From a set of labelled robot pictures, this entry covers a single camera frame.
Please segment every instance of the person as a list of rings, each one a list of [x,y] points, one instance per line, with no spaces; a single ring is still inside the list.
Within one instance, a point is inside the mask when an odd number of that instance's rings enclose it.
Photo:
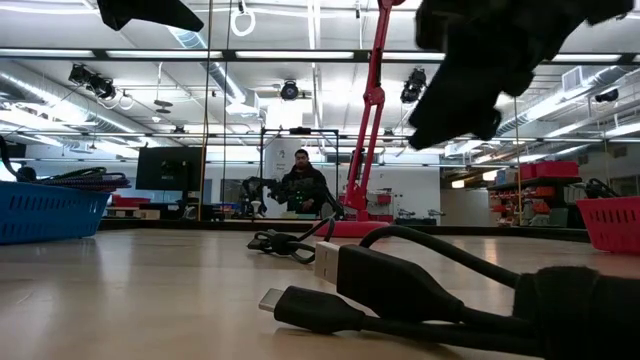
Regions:
[[[282,178],[282,184],[291,191],[287,211],[297,214],[319,214],[326,200],[327,179],[311,165],[309,153],[300,149],[295,153],[296,163]]]

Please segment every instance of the blue basket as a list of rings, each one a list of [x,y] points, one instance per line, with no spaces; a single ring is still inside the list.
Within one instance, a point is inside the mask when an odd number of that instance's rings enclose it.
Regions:
[[[0,181],[0,244],[92,236],[109,195]]]

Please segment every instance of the monitor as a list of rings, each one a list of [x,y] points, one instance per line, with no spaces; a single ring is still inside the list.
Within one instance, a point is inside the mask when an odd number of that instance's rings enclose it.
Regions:
[[[142,148],[136,189],[199,191],[202,147]]]

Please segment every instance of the black jacket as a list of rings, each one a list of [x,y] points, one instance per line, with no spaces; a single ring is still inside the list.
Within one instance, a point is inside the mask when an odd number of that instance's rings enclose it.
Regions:
[[[326,200],[327,180],[324,175],[311,164],[304,171],[296,171],[296,166],[282,178],[282,185],[290,192],[287,210],[297,213],[318,214]],[[302,202],[313,199],[313,206],[302,210]]]

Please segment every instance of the table surface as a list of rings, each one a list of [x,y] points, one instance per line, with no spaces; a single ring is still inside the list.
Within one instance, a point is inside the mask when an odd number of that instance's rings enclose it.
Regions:
[[[418,344],[375,333],[316,335],[258,310],[271,287],[332,292],[312,266],[246,249],[251,233],[122,230],[95,239],[0,251],[3,359],[525,359]],[[442,237],[513,271],[586,265],[640,278],[640,257],[524,238]],[[339,243],[353,240],[337,240]],[[509,314],[513,291],[427,249],[389,239],[375,248],[427,269],[468,306]]]

